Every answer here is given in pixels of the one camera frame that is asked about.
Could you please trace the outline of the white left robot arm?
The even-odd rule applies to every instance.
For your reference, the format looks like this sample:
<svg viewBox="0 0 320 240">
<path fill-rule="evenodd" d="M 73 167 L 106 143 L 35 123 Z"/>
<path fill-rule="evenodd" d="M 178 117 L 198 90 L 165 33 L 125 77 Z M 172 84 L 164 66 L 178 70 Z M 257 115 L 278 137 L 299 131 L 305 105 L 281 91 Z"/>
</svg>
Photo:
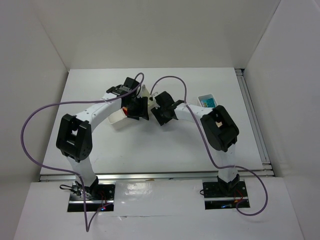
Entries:
<svg viewBox="0 0 320 240">
<path fill-rule="evenodd" d="M 56 147 L 77 173 L 77 188 L 84 188 L 90 197 L 96 195 L 99 185 L 90 161 L 92 133 L 105 119 L 123 108 L 126 109 L 128 118 L 148 121 L 148 97 L 140 95 L 141 87 L 141 81 L 127 77 L 123 84 L 109 88 L 101 100 L 87 109 L 75 115 L 65 114 L 61 118 Z"/>
</svg>

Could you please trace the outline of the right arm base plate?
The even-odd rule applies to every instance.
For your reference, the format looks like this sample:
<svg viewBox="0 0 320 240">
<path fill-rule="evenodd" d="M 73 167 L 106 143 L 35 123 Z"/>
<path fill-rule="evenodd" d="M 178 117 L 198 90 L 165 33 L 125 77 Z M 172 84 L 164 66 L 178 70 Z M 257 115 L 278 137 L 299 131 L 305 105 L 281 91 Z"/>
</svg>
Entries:
<svg viewBox="0 0 320 240">
<path fill-rule="evenodd" d="M 218 181 L 205 181 L 199 194 L 204 197 L 206 210 L 225 210 L 250 208 L 247 186 L 244 180 L 229 191 L 223 191 Z"/>
</svg>

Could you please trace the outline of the teal long lego brick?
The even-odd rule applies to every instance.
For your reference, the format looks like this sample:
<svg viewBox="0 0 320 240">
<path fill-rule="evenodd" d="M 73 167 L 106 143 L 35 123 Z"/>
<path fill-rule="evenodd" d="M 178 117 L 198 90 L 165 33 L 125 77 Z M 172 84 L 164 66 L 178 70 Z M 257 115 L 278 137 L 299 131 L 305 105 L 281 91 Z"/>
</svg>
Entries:
<svg viewBox="0 0 320 240">
<path fill-rule="evenodd" d="M 216 107 L 216 103 L 213 98 L 204 99 L 201 101 L 201 104 L 203 107 L 206 107 L 206 108 L 215 108 Z"/>
</svg>

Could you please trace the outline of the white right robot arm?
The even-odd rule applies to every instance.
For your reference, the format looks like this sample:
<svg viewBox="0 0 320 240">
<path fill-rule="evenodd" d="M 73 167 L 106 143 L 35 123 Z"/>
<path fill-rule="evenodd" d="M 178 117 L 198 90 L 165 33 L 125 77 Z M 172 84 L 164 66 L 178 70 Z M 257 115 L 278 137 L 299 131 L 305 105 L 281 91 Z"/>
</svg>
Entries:
<svg viewBox="0 0 320 240">
<path fill-rule="evenodd" d="M 196 124 L 207 152 L 210 153 L 211 149 L 215 151 L 215 156 L 209 158 L 218 169 L 217 185 L 220 191 L 225 195 L 235 191 L 240 181 L 235 160 L 240 132 L 227 110 L 222 105 L 209 108 L 187 104 L 183 100 L 174 101 L 166 91 L 150 99 L 155 101 L 151 112 L 161 126 L 171 120 Z"/>
</svg>

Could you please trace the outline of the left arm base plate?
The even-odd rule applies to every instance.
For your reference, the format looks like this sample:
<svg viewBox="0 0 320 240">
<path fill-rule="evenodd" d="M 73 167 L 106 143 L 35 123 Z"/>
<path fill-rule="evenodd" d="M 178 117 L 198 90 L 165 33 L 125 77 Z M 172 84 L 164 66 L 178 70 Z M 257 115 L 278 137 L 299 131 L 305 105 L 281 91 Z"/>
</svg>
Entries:
<svg viewBox="0 0 320 240">
<path fill-rule="evenodd" d="M 67 212 L 80 213 L 84 212 L 84 195 L 83 190 L 80 189 L 75 183 L 72 185 L 60 185 L 61 190 L 69 190 L 69 201 Z M 115 199 L 116 185 L 111 184 L 99 184 L 97 190 L 94 193 L 85 194 L 86 210 L 88 212 L 96 212 L 101 208 L 101 212 L 113 212 L 114 211 L 114 199 Z"/>
</svg>

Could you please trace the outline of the red base lego brick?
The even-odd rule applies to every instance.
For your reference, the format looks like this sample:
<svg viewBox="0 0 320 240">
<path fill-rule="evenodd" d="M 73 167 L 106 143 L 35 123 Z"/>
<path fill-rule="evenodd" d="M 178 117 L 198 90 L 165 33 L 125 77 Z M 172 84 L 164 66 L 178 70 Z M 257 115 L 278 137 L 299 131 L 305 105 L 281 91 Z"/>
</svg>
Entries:
<svg viewBox="0 0 320 240">
<path fill-rule="evenodd" d="M 125 115 L 128 114 L 128 109 L 127 109 L 126 107 L 123 107 L 123 108 L 122 108 L 122 111 L 124 112 Z"/>
</svg>

